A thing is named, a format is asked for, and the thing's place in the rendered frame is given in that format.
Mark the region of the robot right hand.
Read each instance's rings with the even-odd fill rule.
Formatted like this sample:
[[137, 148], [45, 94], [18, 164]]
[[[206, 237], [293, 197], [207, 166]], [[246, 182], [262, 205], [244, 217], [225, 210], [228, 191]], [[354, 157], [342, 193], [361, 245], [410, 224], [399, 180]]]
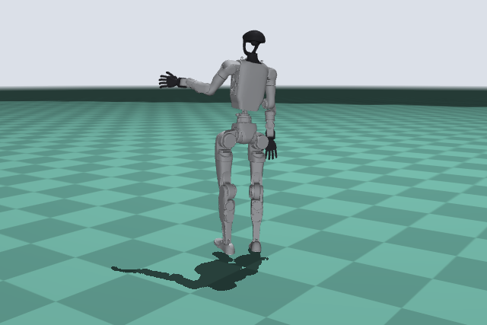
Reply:
[[[266, 134], [266, 137], [267, 137], [267, 134]], [[273, 150], [275, 150], [275, 158], [277, 158], [276, 143], [273, 140], [273, 139], [275, 139], [275, 130], [274, 130], [274, 136], [273, 137], [267, 137], [267, 138], [269, 140], [269, 144], [265, 148], [265, 150], [266, 150], [265, 156], [267, 157], [267, 151], [268, 151], [269, 152], [269, 159], [268, 160], [270, 160], [270, 151], [272, 151], [272, 159], [274, 159], [274, 151]]]

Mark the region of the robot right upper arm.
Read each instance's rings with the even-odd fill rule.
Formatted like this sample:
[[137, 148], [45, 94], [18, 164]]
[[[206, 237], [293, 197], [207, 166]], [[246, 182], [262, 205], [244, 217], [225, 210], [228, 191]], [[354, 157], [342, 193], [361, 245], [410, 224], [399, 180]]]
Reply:
[[264, 109], [272, 109], [275, 106], [275, 80], [277, 72], [275, 69], [268, 67], [269, 74], [266, 82], [266, 98], [263, 99], [262, 107]]

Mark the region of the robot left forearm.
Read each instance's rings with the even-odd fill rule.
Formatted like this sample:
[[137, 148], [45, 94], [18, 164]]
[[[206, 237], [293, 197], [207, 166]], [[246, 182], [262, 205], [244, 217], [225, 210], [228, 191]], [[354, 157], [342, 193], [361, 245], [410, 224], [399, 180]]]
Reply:
[[186, 86], [195, 90], [197, 93], [208, 93], [210, 90], [210, 85], [207, 83], [203, 83], [201, 81], [197, 81], [192, 78], [187, 79], [180, 79], [180, 86]]

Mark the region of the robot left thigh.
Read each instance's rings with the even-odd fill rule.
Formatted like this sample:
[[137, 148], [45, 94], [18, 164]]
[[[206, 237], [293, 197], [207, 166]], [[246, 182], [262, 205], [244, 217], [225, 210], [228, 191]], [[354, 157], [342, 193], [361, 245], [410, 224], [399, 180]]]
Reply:
[[225, 185], [228, 189], [228, 200], [234, 199], [237, 188], [231, 184], [231, 166], [233, 154], [231, 148], [236, 144], [237, 130], [229, 129], [219, 133], [215, 140], [215, 165], [219, 189]]

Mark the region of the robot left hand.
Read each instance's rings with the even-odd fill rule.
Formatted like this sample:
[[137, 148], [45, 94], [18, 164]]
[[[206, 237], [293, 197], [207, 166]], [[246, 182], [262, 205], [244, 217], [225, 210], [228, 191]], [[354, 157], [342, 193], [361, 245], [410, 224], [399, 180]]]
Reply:
[[161, 75], [159, 81], [166, 81], [166, 82], [159, 82], [159, 84], [167, 84], [167, 85], [161, 85], [160, 88], [166, 88], [166, 87], [172, 88], [175, 86], [178, 86], [179, 88], [187, 88], [186, 86], [180, 86], [180, 79], [182, 78], [177, 78], [176, 76], [173, 76], [170, 72], [166, 72], [166, 73], [169, 74], [170, 76]]

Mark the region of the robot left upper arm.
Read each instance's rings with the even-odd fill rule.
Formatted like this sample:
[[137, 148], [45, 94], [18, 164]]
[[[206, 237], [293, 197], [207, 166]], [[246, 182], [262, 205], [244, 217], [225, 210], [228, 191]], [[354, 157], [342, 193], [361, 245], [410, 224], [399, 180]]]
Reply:
[[210, 90], [208, 93], [203, 93], [208, 96], [212, 96], [224, 83], [224, 81], [228, 78], [229, 75], [234, 75], [240, 67], [240, 63], [234, 60], [226, 60], [222, 63], [221, 68], [218, 70], [218, 73], [212, 79], [212, 83], [210, 85]]

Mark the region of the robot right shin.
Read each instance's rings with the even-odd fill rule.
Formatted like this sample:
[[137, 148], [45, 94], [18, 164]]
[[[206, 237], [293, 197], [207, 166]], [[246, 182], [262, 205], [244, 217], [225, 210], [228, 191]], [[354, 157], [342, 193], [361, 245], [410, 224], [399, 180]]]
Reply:
[[251, 219], [253, 223], [253, 242], [259, 241], [260, 224], [263, 217], [263, 186], [260, 185], [259, 200], [251, 199]]

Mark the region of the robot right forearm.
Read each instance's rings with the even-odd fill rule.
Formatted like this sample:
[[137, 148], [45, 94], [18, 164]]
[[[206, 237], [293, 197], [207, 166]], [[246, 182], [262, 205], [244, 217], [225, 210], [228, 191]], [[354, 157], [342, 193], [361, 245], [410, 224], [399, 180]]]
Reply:
[[275, 114], [276, 114], [276, 107], [275, 106], [274, 106], [274, 108], [265, 111], [267, 137], [273, 137], [274, 136]]

